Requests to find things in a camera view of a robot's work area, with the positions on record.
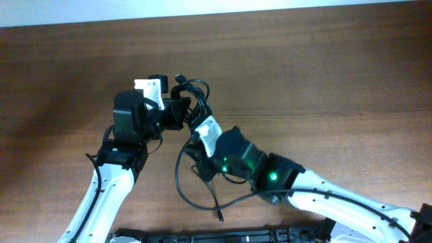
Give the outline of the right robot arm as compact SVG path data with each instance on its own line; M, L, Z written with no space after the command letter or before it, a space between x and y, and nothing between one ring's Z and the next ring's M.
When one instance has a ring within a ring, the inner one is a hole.
M351 192L287 157L260 150L236 126L223 131L211 115L190 131L186 152L204 181L234 176L268 203L322 215L331 222L327 242L431 241L431 205L414 211Z

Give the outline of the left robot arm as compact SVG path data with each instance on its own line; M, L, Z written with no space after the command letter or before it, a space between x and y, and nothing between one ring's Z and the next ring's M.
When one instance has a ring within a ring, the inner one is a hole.
M113 100L113 125L101 148L89 155L94 171L89 188L60 242L104 242L117 212L149 156L148 144L165 130L181 130L191 104L177 96L159 104L137 90L118 93Z

